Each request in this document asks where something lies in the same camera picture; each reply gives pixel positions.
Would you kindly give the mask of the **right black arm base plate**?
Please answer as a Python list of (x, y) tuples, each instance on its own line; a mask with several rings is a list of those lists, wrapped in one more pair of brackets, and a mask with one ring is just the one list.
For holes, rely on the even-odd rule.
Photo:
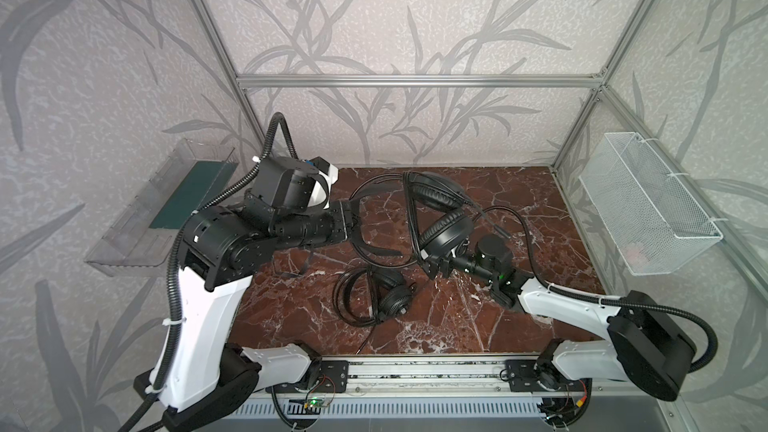
[(504, 362), (499, 378), (505, 382), (511, 392), (543, 392), (545, 388), (539, 382), (535, 359), (510, 359)]

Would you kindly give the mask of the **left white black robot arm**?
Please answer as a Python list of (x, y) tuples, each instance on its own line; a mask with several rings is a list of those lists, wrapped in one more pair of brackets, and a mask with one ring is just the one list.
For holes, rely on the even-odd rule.
[(132, 429), (156, 403), (160, 426), (193, 431), (238, 409), (258, 390), (283, 384), (301, 391), (322, 382), (320, 355), (306, 345), (241, 347), (229, 339), (253, 276), (277, 251), (320, 248), (354, 234), (350, 204), (334, 201), (337, 169), (322, 158), (272, 153), (289, 132), (275, 113), (254, 167), (179, 230), (167, 267), (170, 315), (156, 366), (134, 382), (142, 403), (126, 421)]

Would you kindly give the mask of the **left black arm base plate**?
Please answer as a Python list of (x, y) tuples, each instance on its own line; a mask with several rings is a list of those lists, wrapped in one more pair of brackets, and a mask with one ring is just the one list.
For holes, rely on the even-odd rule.
[(350, 378), (350, 363), (346, 360), (322, 360), (319, 368), (317, 393), (344, 393)]

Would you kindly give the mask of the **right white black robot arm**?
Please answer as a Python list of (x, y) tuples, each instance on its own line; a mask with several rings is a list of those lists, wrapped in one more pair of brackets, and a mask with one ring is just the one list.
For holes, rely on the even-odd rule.
[(719, 341), (699, 316), (660, 305), (631, 291), (625, 296), (592, 294), (546, 281), (537, 271), (514, 267), (498, 235), (482, 237), (473, 253), (464, 251), (474, 221), (456, 208), (417, 240), (429, 271), (464, 272), (481, 279), (491, 298), (508, 310), (551, 318), (594, 335), (589, 342), (553, 340), (537, 359), (540, 383), (606, 379), (630, 382), (647, 395), (673, 402), (686, 377), (709, 365)]

